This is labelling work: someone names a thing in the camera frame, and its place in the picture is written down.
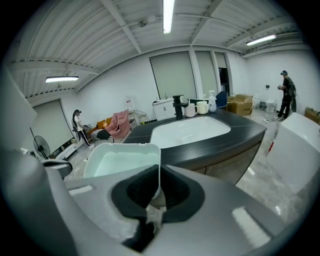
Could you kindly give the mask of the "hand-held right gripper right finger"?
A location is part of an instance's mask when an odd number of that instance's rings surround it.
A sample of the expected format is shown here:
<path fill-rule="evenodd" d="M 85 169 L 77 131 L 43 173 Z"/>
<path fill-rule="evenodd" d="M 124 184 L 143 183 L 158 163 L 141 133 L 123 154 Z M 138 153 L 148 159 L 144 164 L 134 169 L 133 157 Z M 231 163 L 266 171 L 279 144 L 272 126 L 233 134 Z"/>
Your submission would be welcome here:
<path fill-rule="evenodd" d="M 197 182 L 204 202 L 188 220 L 163 223 L 145 256 L 247 256 L 274 241 L 282 219 L 231 182 L 169 166 Z"/>

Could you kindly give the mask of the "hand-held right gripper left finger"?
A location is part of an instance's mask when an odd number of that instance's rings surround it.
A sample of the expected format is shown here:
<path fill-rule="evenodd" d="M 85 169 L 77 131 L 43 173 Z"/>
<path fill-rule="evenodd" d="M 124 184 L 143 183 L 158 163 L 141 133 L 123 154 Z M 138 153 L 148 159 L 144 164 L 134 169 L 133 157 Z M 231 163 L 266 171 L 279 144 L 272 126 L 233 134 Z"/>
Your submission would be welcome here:
<path fill-rule="evenodd" d="M 0 191 L 15 221 L 55 256 L 126 256 L 142 252 L 157 224 L 146 208 L 155 169 L 74 180 L 18 151 L 0 152 Z"/>

